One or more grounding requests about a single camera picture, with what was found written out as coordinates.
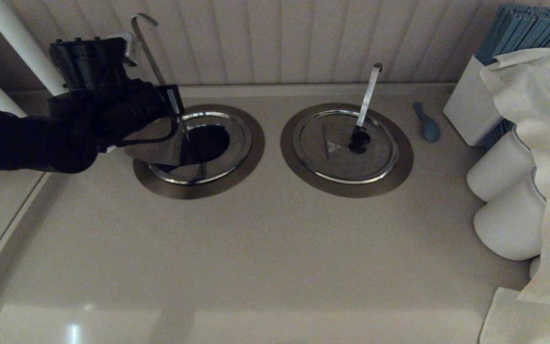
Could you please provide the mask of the hinged steel lid black knob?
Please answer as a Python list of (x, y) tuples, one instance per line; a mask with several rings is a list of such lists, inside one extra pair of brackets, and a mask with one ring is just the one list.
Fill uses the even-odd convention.
[(293, 126), (292, 147), (313, 174), (331, 182), (362, 185), (385, 178), (400, 158), (395, 135), (380, 120), (340, 107), (311, 107)]
[[(231, 137), (227, 151), (217, 159), (205, 163), (206, 176), (200, 175), (199, 165), (180, 166), (181, 129), (174, 137), (160, 143), (141, 143), (124, 147), (124, 152), (133, 159), (147, 164), (157, 178), (177, 185), (205, 184), (227, 176), (238, 168), (249, 155), (254, 135), (245, 113), (228, 106), (196, 106), (186, 110), (183, 119), (190, 130), (198, 126), (223, 126)], [(131, 139), (161, 137), (169, 132), (169, 119), (159, 119), (143, 130), (131, 135)]]

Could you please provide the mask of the small blue spoon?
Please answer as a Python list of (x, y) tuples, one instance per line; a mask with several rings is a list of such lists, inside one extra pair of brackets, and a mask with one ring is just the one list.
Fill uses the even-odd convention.
[(441, 131), (436, 120), (426, 114), (423, 110), (421, 101), (414, 102), (413, 109), (416, 116), (419, 118), (423, 139), (430, 143), (438, 142), (441, 136)]

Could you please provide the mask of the bronze round well collar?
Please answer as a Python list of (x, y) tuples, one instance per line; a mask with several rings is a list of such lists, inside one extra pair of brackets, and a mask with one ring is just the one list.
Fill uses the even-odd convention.
[[(352, 104), (319, 104), (311, 106), (311, 108), (312, 107), (341, 107), (344, 109), (355, 109), (360, 111), (360, 107), (358, 105)], [(287, 165), (300, 179), (303, 179), (304, 182), (328, 194), (334, 194), (336, 196), (347, 198), (366, 198), (389, 193), (401, 186), (410, 176), (414, 164), (414, 152), (410, 140), (404, 131), (395, 122), (393, 122), (393, 120), (373, 110), (369, 110), (367, 115), (374, 117), (385, 124), (386, 127), (388, 127), (388, 129), (390, 129), (395, 135), (395, 138), (399, 144), (400, 158), (397, 165), (394, 167), (393, 172), (379, 181), (362, 185), (335, 183), (313, 174), (299, 161), (292, 147), (293, 126), (299, 122), (300, 113), (308, 108), (310, 107), (299, 111), (288, 120), (282, 130), (280, 139), (282, 155)]]
[(254, 135), (253, 144), (250, 150), (249, 155), (243, 161), (243, 163), (236, 168), (233, 172), (224, 176), (223, 178), (217, 179), (205, 184), (197, 185), (177, 185), (172, 183), (167, 183), (155, 176), (153, 172), (150, 172), (148, 166), (143, 161), (133, 159), (133, 171), (135, 172), (137, 180), (155, 194), (160, 196), (171, 198), (171, 199), (199, 199), (215, 194), (223, 193), (238, 183), (242, 182), (244, 179), (255, 170), (259, 164), (262, 154), (264, 152), (265, 139), (264, 131), (258, 123), (258, 121), (246, 111), (239, 109), (245, 113), (245, 118), (249, 120), (249, 125), (251, 133)]

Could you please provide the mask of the long white round pole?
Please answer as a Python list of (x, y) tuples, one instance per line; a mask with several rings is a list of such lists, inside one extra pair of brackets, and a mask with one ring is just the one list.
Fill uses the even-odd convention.
[(6, 0), (0, 0), (0, 33), (52, 96), (67, 92), (63, 77)]

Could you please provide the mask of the white rectangular holder box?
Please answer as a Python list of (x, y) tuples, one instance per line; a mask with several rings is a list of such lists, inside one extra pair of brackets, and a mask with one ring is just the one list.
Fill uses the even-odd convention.
[(471, 147), (484, 146), (483, 139), (503, 119), (480, 76), (484, 67), (475, 56), (469, 59), (443, 109), (446, 118)]

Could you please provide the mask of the white jar with blue rim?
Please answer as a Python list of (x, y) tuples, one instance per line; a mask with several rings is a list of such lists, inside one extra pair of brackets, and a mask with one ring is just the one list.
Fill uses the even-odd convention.
[(473, 194), (488, 202), (517, 183), (535, 166), (531, 149), (522, 141), (517, 126), (514, 126), (472, 166), (466, 175), (466, 182)]
[(541, 254), (546, 198), (537, 168), (478, 209), (473, 224), (481, 242), (500, 257), (522, 261)]

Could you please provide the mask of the blue straws bundle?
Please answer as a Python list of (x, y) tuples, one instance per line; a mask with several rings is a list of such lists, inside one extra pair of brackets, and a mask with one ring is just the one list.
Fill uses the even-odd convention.
[(474, 57), (490, 65), (501, 54), (534, 48), (550, 48), (550, 7), (503, 4)]

